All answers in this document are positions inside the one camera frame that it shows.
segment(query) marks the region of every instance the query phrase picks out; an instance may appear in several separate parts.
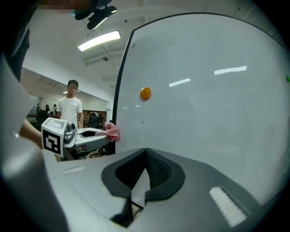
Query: man in white t-shirt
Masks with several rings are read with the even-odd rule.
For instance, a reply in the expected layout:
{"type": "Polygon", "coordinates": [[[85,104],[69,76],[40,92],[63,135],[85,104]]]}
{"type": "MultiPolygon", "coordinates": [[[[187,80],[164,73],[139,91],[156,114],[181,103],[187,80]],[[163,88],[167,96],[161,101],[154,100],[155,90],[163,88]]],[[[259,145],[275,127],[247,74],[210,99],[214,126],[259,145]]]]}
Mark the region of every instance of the man in white t-shirt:
{"type": "Polygon", "coordinates": [[[67,122],[73,122],[77,126],[77,117],[79,119],[79,129],[83,128],[82,103],[75,95],[78,92],[78,82],[70,80],[68,82],[68,93],[58,102],[58,117],[67,122]]]}

